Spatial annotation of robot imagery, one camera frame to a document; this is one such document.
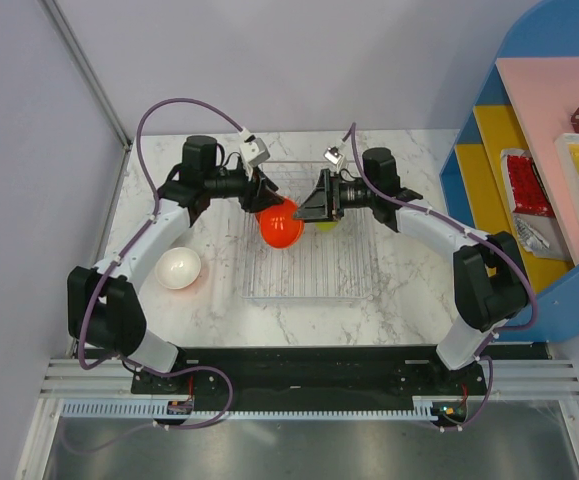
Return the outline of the lime green bowl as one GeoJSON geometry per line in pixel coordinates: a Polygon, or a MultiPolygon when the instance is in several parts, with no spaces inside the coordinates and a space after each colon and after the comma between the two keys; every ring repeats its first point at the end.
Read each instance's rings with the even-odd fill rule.
{"type": "Polygon", "coordinates": [[[331,232],[333,231],[337,226],[339,225],[338,222],[336,221],[332,221],[332,222],[318,222],[316,224],[316,228],[323,233],[327,233],[327,232],[331,232]]]}

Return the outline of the orange bowl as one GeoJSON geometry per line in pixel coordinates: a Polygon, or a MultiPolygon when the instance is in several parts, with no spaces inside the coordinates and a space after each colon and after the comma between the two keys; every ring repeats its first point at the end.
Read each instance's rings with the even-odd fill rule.
{"type": "Polygon", "coordinates": [[[256,222],[258,223],[258,225],[260,224],[260,221],[261,221],[261,218],[262,218],[263,213],[264,213],[264,211],[260,211],[260,212],[256,212],[256,213],[254,214],[255,220],[256,220],[256,222]]]}
{"type": "Polygon", "coordinates": [[[292,218],[297,208],[293,200],[285,198],[282,204],[264,210],[258,226],[267,245],[275,249],[286,249],[300,239],[304,222],[292,218]]]}

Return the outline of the orange bowl front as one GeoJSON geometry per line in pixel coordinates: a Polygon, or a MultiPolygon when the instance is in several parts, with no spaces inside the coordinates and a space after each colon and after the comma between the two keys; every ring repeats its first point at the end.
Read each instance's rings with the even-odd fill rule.
{"type": "Polygon", "coordinates": [[[282,204],[264,210],[258,226],[267,245],[275,249],[286,249],[300,239],[304,222],[292,218],[297,208],[293,200],[285,198],[282,204]]]}

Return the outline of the white wire dish rack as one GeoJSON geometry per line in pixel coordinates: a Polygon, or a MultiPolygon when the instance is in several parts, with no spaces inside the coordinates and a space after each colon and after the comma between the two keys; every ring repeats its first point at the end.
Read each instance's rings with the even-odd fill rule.
{"type": "Polygon", "coordinates": [[[275,249],[258,221],[243,217],[237,281],[241,296],[254,301],[364,299],[374,293],[376,266],[373,217],[352,209],[334,227],[307,224],[298,241],[275,249]]]}

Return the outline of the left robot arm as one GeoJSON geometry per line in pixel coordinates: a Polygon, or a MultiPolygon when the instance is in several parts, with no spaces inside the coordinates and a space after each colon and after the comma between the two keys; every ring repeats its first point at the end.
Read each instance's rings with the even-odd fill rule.
{"type": "Polygon", "coordinates": [[[155,206],[125,245],[94,266],[75,267],[67,278],[68,332],[80,347],[93,345],[154,371],[154,382],[177,393],[188,382],[180,350],[151,332],[138,293],[173,242],[188,231],[214,199],[235,198],[243,211],[259,213],[283,199],[260,166],[270,157],[263,140],[242,135],[232,169],[217,162],[224,149],[206,135],[192,135],[181,160],[156,190],[155,206]]]}

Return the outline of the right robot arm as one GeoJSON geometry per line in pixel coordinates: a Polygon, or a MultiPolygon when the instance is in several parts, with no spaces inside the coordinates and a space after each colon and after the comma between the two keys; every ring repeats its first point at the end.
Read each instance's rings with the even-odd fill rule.
{"type": "Polygon", "coordinates": [[[417,192],[401,185],[396,160],[385,147],[363,152],[362,176],[347,180],[328,168],[294,213],[305,223],[338,221],[350,209],[369,209],[390,230],[436,252],[452,267],[458,317],[436,346],[427,381],[436,392],[452,392],[494,331],[530,300],[518,244],[506,231],[490,234],[440,214],[417,192]]]}

